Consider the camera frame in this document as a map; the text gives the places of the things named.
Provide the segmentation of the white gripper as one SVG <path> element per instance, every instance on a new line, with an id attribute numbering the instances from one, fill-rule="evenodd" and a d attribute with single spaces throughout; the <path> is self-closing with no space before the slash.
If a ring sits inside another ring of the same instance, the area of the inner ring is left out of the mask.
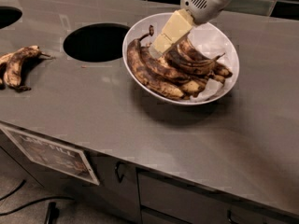
<path id="1" fill-rule="evenodd" d="M 196 25 L 216 18 L 231 0 L 180 0 L 180 7 L 164 25 L 149 47 L 150 55 L 158 59 L 173 48 Z"/>

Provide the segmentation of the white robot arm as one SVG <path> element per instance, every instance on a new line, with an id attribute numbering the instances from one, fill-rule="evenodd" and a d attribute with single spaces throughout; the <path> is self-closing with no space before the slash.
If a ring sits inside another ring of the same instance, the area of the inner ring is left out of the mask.
<path id="1" fill-rule="evenodd" d="M 231 0 L 180 0 L 162 31 L 149 46 L 149 53 L 158 59 L 179 43 L 193 27 L 215 19 Z"/>

